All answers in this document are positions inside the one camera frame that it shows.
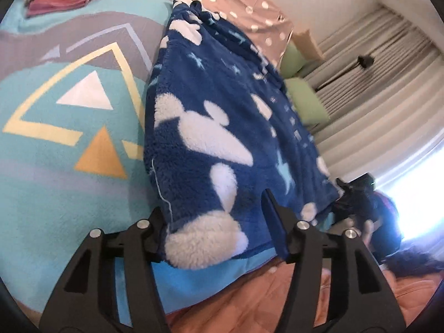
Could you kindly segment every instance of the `white thread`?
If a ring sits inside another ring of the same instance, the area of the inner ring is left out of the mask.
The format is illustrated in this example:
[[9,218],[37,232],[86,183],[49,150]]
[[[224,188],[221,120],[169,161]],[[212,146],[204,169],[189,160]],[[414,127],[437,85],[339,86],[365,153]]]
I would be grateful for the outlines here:
[[154,169],[154,158],[151,159],[151,168],[152,168],[152,170],[153,170],[153,172],[154,172],[154,178],[156,179],[157,191],[159,192],[159,196],[160,196],[160,198],[161,198],[164,202],[166,202],[166,203],[168,204],[168,209],[169,209],[169,211],[170,211],[170,217],[171,217],[171,222],[170,222],[170,224],[172,224],[172,223],[173,223],[173,211],[171,210],[171,203],[170,203],[168,200],[166,200],[166,199],[162,196],[162,193],[160,192],[159,182],[157,181],[156,169]]

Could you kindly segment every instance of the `orange bedspread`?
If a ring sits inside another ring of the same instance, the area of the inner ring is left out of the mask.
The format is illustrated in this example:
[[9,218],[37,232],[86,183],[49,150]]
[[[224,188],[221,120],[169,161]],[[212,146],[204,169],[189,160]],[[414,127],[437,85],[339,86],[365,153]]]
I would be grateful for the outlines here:
[[[239,278],[206,301],[168,316],[173,333],[272,333],[276,329],[289,289],[293,264],[274,260]],[[401,307],[407,325],[423,310],[441,276],[396,279],[384,275]],[[323,269],[315,325],[325,323],[330,294],[330,271]]]

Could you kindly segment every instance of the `pink towel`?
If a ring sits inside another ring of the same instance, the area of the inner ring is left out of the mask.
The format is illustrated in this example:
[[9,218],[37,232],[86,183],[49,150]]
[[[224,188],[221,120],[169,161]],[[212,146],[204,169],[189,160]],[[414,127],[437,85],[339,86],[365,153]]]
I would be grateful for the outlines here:
[[85,6],[90,0],[33,0],[28,7],[27,17],[56,11],[67,11]]

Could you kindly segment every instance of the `green pillow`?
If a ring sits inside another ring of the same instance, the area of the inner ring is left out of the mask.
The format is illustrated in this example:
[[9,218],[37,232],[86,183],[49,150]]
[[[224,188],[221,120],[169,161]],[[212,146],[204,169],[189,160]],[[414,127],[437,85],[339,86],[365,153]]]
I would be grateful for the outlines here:
[[281,61],[281,75],[284,79],[289,79],[296,75],[296,73],[304,67],[307,60],[296,48],[293,41],[290,41],[285,50],[284,56]]
[[286,79],[285,85],[287,86],[287,96],[304,125],[315,125],[330,120],[327,110],[306,81],[299,77],[293,77]]

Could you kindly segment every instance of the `pillow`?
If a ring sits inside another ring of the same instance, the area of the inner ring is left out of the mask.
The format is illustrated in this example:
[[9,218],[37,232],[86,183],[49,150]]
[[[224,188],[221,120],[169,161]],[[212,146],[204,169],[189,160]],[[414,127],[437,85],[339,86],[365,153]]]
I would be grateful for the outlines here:
[[314,41],[309,29],[303,32],[294,32],[291,35],[291,40],[294,42],[297,49],[302,53],[302,55],[307,60],[310,61],[325,60],[323,52],[320,50],[316,41]]
[[282,57],[280,72],[284,79],[289,79],[304,67],[307,60],[304,59],[301,52],[297,49],[293,41],[290,41],[287,50]]
[[304,125],[315,125],[330,120],[330,117],[313,88],[299,77],[286,79],[287,96]]
[[270,0],[198,0],[240,28],[277,67],[287,48],[293,24]]

